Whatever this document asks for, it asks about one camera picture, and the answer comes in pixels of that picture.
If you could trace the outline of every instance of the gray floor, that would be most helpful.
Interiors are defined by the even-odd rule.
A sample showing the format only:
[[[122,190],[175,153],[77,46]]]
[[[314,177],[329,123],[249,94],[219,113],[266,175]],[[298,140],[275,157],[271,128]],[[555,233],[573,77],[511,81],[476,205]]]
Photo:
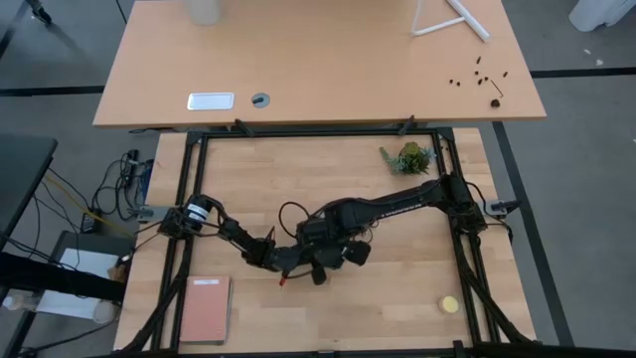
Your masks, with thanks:
[[[504,0],[531,70],[636,66],[636,11],[618,25],[579,33],[567,21],[574,0]],[[20,5],[0,3],[0,34]],[[132,2],[122,1],[128,14]],[[45,1],[58,27],[46,30],[25,16],[0,60],[0,88],[103,85],[123,33],[113,0]],[[636,349],[636,77],[537,80],[549,115],[541,122],[507,123],[510,140],[537,217],[566,318],[579,346]],[[53,167],[84,193],[97,186],[105,166],[129,148],[154,154],[157,135],[96,129],[90,124],[98,94],[0,97],[2,131],[51,135],[60,142]],[[477,124],[484,137],[502,197],[513,198],[490,123]],[[51,202],[38,190],[41,199]],[[68,205],[77,222],[80,212]],[[36,220],[27,209],[14,237],[33,245]],[[556,343],[555,332],[533,264],[523,223],[510,218],[514,250],[537,334]],[[67,224],[42,211],[39,248],[49,252]],[[16,316],[0,310],[3,327]],[[83,332],[92,324],[39,315],[27,339],[35,346]],[[0,331],[0,347],[11,329]],[[114,327],[42,357],[104,354]]]

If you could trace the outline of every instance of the white label plate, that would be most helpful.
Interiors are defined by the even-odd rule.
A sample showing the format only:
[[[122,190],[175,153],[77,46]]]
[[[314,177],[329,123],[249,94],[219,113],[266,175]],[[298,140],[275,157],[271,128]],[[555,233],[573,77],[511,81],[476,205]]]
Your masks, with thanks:
[[[218,279],[195,279],[195,284],[219,284]]]
[[[188,110],[228,110],[235,106],[232,92],[190,93]]]

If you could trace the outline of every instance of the wooden table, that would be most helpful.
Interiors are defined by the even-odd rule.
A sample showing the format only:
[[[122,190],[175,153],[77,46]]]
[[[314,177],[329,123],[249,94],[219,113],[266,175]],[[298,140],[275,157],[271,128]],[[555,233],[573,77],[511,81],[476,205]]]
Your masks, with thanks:
[[[487,199],[496,198],[479,131],[464,128],[454,133],[466,180],[477,184]],[[174,203],[185,138],[185,134],[161,135],[147,197],[150,205]],[[253,236],[264,236],[275,225],[278,244],[290,245],[292,239],[277,225],[278,207],[285,201],[302,203],[312,212],[332,199],[375,198],[436,177],[434,164],[431,175],[389,173],[378,148],[397,152],[413,140],[420,146],[431,145],[430,136],[415,135],[213,139],[202,192],[222,201]],[[189,178],[195,176],[197,153],[195,148]],[[302,215],[290,209],[283,220],[292,226]],[[140,235],[139,242],[152,232]],[[232,245],[198,238],[190,274],[228,274],[235,283],[230,335],[223,346],[182,345],[180,351],[439,348],[449,347],[454,339],[469,344],[465,312],[444,314],[437,306],[444,295],[462,298],[447,217],[436,209],[391,217],[380,223],[374,237],[363,267],[344,264],[340,270],[328,270],[323,285],[315,286],[305,277],[290,280],[283,290],[277,274],[246,265]],[[533,337],[505,230],[491,227],[481,239],[494,299],[522,333]],[[115,348],[130,341],[154,308],[166,247],[167,240],[155,239],[135,254]],[[481,304],[477,306],[487,337]],[[173,314],[169,310],[166,315],[164,346]]]
[[[545,118],[501,0],[462,3],[489,43],[465,23],[412,38],[415,0],[231,0],[208,27],[192,24],[181,1],[138,1],[93,124]],[[445,1],[426,0],[419,23],[456,17]],[[499,108],[492,82],[504,94]],[[234,108],[186,109],[191,92],[215,91],[233,92]],[[269,106],[254,107],[258,92]]]

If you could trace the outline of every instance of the white object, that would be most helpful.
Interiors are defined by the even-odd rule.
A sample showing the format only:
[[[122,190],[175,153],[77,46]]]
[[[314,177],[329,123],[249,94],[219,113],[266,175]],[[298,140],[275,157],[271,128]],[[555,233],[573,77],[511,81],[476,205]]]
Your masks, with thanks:
[[[9,310],[26,309],[35,311],[38,306],[39,299],[36,297],[27,297],[24,294],[11,294],[4,298],[2,305]]]
[[[214,25],[221,19],[221,0],[186,0],[195,25]]]
[[[190,93],[189,110],[223,110],[235,106],[235,94],[231,92]]]
[[[75,249],[66,249],[60,262],[75,267],[78,264],[78,253]],[[116,255],[79,250],[78,270],[108,278],[108,269],[114,267],[116,263]],[[92,315],[98,304],[98,298],[79,298],[72,294],[46,290],[37,310],[38,312],[93,319]]]
[[[459,24],[461,22],[466,22],[468,26],[473,29],[473,31],[481,38],[482,41],[487,42],[490,39],[490,34],[486,29],[475,19],[470,11],[468,11],[464,5],[462,5],[459,0],[446,0],[446,2],[455,9],[455,11],[461,15],[457,19],[449,20],[443,22],[438,25],[434,25],[431,27],[427,27],[421,30],[415,30],[415,26],[417,26],[417,19],[419,19],[419,13],[421,12],[421,8],[423,7],[424,0],[417,0],[417,9],[415,10],[415,16],[413,17],[413,23],[410,26],[410,34],[412,36],[421,36],[433,31],[437,31],[451,25]]]
[[[101,301],[92,312],[92,320],[95,323],[104,324],[115,319],[117,314],[119,314],[119,307],[108,301]]]
[[[615,25],[631,8],[636,0],[578,0],[569,21],[581,32],[592,31],[600,25]]]

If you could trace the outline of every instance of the small plant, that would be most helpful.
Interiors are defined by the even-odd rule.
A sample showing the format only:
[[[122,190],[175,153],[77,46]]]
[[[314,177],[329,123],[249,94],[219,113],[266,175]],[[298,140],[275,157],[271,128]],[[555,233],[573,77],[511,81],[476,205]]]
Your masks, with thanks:
[[[415,142],[405,144],[397,157],[391,157],[383,147],[380,147],[380,153],[394,175],[428,174],[428,164],[430,164],[431,159],[435,158],[432,149],[420,148]]]

